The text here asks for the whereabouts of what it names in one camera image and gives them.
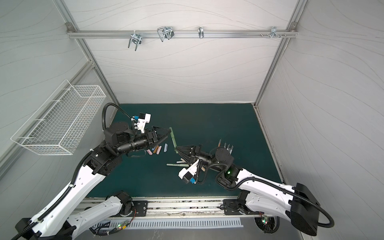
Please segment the pale pink pen cap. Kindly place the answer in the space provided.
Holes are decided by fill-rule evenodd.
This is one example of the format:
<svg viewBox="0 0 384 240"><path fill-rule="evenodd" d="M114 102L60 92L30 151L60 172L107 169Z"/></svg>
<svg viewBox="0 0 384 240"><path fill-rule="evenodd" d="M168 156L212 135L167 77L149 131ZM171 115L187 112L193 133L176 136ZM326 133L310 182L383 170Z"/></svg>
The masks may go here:
<svg viewBox="0 0 384 240"><path fill-rule="evenodd" d="M157 149L157 151L156 151L156 154L157 154L157 155L159 155L159 154L160 154L160 152L161 152L161 149L162 149L162 146L159 146L159 147L158 147L158 149Z"/></svg>

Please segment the brown pen cap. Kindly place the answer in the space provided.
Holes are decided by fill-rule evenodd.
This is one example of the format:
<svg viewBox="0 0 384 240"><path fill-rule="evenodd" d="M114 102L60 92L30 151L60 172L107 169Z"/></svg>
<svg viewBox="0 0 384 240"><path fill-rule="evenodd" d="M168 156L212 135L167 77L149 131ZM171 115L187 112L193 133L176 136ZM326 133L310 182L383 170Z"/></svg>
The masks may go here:
<svg viewBox="0 0 384 240"><path fill-rule="evenodd" d="M158 148L159 148L159 146L156 146L156 147L153 149L153 153L154 153L154 154L156 154L156 153L157 153L157 151L158 151Z"/></svg>

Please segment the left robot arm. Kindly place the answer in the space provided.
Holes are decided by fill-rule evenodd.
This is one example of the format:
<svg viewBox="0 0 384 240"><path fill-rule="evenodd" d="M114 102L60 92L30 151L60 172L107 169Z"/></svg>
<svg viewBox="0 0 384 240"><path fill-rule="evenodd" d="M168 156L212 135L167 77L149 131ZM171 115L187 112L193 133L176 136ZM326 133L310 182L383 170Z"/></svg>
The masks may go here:
<svg viewBox="0 0 384 240"><path fill-rule="evenodd" d="M39 213L16 224L18 233L13 237L15 240L74 240L108 217L120 212L129 213L131 198L124 192L79 215L74 215L73 211L94 187L122 163L123 155L150 150L162 143L171 130L159 127L141 130L128 123L117 122L104 127L103 132L104 140L80 160L66 187Z"/></svg>

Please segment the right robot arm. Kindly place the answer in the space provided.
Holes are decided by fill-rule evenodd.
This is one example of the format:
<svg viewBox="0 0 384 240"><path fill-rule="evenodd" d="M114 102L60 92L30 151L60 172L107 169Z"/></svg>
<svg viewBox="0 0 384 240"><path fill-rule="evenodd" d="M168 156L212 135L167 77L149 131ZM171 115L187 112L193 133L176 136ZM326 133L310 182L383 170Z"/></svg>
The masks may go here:
<svg viewBox="0 0 384 240"><path fill-rule="evenodd" d="M236 200L225 200L220 208L227 215L254 215L257 227L265 234L275 233L281 219L309 236L316 236L318 228L335 225L305 185L276 183L235 165L230 147L218 146L207 153L201 145L179 146L175 151L188 164L179 172L181 180L202 185L209 171L216 171L215 182L219 186L227 191L241 191Z"/></svg>

